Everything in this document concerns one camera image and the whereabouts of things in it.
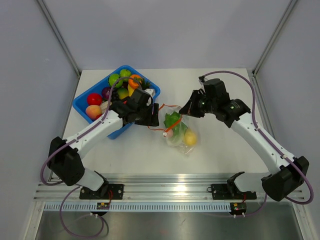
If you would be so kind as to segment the pink egg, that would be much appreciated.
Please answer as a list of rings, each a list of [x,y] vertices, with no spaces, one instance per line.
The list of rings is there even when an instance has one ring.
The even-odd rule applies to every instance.
[[[173,132],[172,130],[169,130],[169,131],[166,132],[166,137],[167,137],[168,139],[171,138],[171,137],[173,137],[173,135],[174,135],[174,132]]]

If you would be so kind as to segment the clear zip top bag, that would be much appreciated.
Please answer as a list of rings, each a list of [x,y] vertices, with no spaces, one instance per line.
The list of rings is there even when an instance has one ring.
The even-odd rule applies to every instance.
[[[200,137],[194,122],[179,113],[181,108],[163,103],[158,110],[159,126],[149,126],[148,129],[160,132],[168,147],[189,155],[198,145]]]

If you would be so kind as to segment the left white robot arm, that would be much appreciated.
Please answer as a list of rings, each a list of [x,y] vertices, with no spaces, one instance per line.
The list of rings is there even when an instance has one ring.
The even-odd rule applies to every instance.
[[[46,166],[67,186],[83,187],[86,198],[108,199],[112,188],[100,173],[84,167],[82,159],[104,138],[127,125],[157,127],[159,105],[154,102],[155,90],[137,88],[132,95],[115,101],[105,113],[75,135],[50,143]]]

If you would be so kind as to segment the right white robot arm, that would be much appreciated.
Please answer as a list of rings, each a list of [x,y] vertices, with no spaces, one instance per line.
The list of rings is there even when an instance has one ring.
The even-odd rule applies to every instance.
[[[281,147],[258,125],[253,109],[240,99],[230,99],[222,80],[207,80],[203,88],[193,90],[179,113],[195,118],[213,114],[218,121],[240,135],[259,155],[269,171],[269,175],[261,179],[261,184],[271,199],[280,202],[306,182],[309,161],[304,156],[295,157]]]

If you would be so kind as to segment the yellow lemon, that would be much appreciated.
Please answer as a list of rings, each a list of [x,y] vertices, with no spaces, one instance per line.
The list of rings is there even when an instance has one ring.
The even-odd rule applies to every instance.
[[[183,142],[187,146],[194,146],[197,144],[198,138],[194,131],[189,128],[185,131]]]

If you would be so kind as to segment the green lettuce head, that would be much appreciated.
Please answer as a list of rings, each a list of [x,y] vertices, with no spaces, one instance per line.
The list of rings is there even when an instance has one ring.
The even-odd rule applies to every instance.
[[[187,125],[182,122],[182,115],[176,111],[166,113],[163,123],[165,126],[163,136],[165,137],[167,144],[171,147],[179,146],[183,142],[185,132],[188,128]],[[166,132],[169,130],[173,131],[173,137],[171,138],[166,137]]]

